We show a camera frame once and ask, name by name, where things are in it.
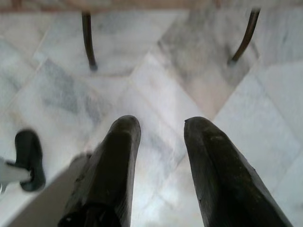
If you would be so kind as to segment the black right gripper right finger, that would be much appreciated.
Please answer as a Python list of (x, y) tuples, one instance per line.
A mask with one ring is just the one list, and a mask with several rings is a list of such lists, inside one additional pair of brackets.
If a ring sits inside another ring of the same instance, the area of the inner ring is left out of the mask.
[(185, 120), (184, 140), (206, 227), (290, 227), (256, 170), (204, 117)]

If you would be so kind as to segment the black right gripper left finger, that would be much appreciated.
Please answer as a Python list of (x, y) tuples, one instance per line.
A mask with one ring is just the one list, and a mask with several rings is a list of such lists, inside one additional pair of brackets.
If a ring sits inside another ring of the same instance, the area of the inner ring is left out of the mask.
[(116, 119), (86, 159), (66, 203), (60, 227), (128, 227), (141, 139), (136, 117)]

